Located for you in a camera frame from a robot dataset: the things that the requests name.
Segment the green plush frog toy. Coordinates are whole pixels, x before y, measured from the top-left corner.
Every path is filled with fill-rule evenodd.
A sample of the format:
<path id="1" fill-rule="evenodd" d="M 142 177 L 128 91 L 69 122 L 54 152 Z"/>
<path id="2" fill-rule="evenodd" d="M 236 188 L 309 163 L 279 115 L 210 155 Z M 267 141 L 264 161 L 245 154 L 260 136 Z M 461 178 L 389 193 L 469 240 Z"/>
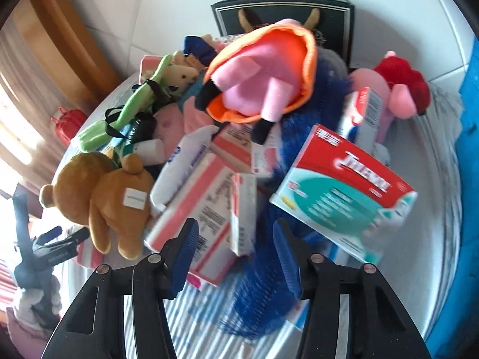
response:
<path id="1" fill-rule="evenodd" d="M 123 138 L 121 130 L 127 126 L 135 116 L 149 108 L 159 110 L 162 105 L 172 102 L 166 93 L 166 69 L 171 66 L 171 54 L 162 58 L 152 77 L 145 80 L 136 91 L 131 94 L 124 105 L 109 108 L 102 120 L 86 128 L 78 135 L 80 150 L 93 152 L 107 144 L 112 138 Z"/>

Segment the red white toothpaste box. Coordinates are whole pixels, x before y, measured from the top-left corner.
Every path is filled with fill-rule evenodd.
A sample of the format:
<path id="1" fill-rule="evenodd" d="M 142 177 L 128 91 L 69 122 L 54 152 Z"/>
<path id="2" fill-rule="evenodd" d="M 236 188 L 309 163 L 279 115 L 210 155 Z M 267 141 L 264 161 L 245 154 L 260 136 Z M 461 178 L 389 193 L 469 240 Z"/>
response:
<path id="1" fill-rule="evenodd" d="M 350 93 L 344 102 L 337 133 L 371 154 L 382 115 L 382 98 L 369 87 Z"/>

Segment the small red white box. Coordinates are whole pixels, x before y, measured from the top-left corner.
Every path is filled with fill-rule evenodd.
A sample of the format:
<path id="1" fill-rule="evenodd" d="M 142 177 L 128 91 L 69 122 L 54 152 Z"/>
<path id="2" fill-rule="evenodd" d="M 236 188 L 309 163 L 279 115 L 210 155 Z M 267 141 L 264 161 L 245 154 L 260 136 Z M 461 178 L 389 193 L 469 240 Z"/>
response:
<path id="1" fill-rule="evenodd" d="M 235 173 L 231 180 L 231 250 L 238 256 L 254 251 L 257 222 L 257 179 Z"/>

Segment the brown teddy bear plush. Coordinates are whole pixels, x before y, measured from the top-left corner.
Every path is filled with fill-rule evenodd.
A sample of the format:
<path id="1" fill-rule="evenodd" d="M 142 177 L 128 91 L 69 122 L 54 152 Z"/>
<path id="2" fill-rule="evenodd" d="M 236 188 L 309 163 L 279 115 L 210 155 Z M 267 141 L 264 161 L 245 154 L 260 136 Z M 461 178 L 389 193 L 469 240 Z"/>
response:
<path id="1" fill-rule="evenodd" d="M 101 152 L 79 153 L 55 183 L 41 188 L 39 201 L 43 208 L 57 208 L 71 222 L 88 227 L 93 245 L 103 255 L 110 252 L 114 232 L 120 255 L 134 260 L 144 247 L 142 232 L 153 185 L 137 154 L 124 156 L 117 167 Z"/>

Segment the white tube bottle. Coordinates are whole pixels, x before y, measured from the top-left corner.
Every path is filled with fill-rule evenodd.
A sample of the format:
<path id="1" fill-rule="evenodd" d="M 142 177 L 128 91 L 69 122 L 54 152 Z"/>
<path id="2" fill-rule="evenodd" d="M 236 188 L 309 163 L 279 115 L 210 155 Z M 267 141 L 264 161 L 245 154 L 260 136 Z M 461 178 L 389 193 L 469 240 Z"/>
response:
<path id="1" fill-rule="evenodd" d="M 219 132 L 215 125 L 202 127 L 185 135 L 163 166 L 149 194 L 155 215 L 162 214 L 202 157 L 209 151 L 212 137 Z"/>

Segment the pink pig orange hood plush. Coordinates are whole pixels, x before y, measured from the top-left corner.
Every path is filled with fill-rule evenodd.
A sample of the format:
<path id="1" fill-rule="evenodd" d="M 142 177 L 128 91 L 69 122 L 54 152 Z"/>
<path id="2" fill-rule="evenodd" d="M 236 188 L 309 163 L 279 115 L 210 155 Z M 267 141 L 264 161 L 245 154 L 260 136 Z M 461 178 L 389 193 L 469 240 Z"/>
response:
<path id="1" fill-rule="evenodd" d="M 264 144 L 283 115 L 305 105 L 317 70 L 312 32 L 294 19 L 246 33 L 210 63 L 195 108 L 219 122 L 251 124 Z"/>

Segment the pink pig red dress plush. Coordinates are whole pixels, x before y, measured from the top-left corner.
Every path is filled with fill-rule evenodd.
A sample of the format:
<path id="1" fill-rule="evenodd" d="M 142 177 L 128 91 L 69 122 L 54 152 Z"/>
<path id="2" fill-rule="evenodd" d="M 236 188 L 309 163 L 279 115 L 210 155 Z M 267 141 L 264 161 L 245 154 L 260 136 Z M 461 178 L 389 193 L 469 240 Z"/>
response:
<path id="1" fill-rule="evenodd" d="M 367 87 L 382 99 L 382 115 L 376 135 L 378 143 L 384 141 L 395 119 L 422 116 L 430 106 L 430 87 L 423 75 L 394 51 L 388 51 L 373 69 L 356 69 L 349 78 L 352 91 Z"/>

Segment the blue storage bin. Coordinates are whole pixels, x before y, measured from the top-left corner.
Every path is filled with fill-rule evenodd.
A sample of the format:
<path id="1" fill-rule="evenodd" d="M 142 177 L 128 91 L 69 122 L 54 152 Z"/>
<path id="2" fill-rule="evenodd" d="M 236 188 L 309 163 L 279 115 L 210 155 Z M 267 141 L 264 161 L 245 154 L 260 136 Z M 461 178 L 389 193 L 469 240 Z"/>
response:
<path id="1" fill-rule="evenodd" d="M 478 41 L 460 87 L 463 130 L 456 141 L 463 208 L 455 278 L 426 340 L 433 358 L 478 357 Z"/>

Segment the blue fuzzy brush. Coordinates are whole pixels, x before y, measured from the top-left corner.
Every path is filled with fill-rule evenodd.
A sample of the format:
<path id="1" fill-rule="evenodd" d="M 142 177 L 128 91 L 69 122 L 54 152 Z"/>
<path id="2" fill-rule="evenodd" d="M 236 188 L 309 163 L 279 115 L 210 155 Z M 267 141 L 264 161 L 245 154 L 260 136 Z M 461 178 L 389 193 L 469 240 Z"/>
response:
<path id="1" fill-rule="evenodd" d="M 313 94 L 305 105 L 284 115 L 278 123 L 282 138 L 280 159 L 266 183 L 272 196 L 259 213 L 252 260 L 240 275 L 231 307 L 222 320 L 225 332 L 249 340 L 269 335 L 282 327 L 295 305 L 297 297 L 288 288 L 275 247 L 275 222 L 286 220 L 294 235 L 306 239 L 311 246 L 324 238 L 292 216 L 295 200 L 281 196 L 278 190 L 312 128 L 321 124 L 337 130 L 345 97 L 350 92 L 345 61 L 333 50 L 320 47 Z"/>

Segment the dark framed box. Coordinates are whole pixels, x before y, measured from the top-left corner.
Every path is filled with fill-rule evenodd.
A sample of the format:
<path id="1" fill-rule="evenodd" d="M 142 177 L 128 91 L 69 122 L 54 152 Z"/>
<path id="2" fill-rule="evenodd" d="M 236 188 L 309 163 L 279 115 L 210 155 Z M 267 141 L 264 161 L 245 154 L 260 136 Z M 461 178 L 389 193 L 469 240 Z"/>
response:
<path id="1" fill-rule="evenodd" d="M 350 62 L 355 7 L 349 0 L 222 0 L 211 8 L 222 36 L 294 19 L 313 33 L 317 45 Z"/>

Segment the pink white tissue pack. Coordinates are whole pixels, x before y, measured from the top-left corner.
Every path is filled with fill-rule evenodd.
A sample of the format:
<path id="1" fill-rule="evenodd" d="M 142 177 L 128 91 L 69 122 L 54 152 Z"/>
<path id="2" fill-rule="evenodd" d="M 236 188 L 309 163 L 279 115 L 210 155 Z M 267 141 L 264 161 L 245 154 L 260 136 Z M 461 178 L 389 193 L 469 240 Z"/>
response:
<path id="1" fill-rule="evenodd" d="M 233 174 L 222 158 L 206 153 L 145 238 L 150 249 L 159 251 L 186 219 L 195 219 L 199 238 L 189 272 L 214 286 L 236 260 L 230 244 Z"/>

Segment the Tylenol cold medicine box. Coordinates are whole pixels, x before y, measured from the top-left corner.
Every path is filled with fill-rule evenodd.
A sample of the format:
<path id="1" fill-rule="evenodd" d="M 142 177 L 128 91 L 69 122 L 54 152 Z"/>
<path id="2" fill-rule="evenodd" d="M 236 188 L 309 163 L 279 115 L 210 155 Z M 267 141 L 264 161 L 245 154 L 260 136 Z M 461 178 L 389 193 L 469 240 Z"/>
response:
<path id="1" fill-rule="evenodd" d="M 355 144 L 321 125 L 310 131 L 278 190 L 292 216 L 352 257 L 378 263 L 417 193 Z"/>

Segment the red bag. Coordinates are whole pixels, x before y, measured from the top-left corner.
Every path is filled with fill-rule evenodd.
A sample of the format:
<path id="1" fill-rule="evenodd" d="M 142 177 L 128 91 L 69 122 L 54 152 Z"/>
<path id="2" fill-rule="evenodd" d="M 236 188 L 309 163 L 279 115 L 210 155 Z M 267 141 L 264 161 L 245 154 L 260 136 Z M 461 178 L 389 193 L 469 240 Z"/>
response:
<path id="1" fill-rule="evenodd" d="M 80 109 L 68 109 L 59 106 L 58 111 L 60 115 L 57 118 L 51 117 L 50 121 L 54 124 L 55 136 L 64 146 L 68 147 L 88 117 Z"/>

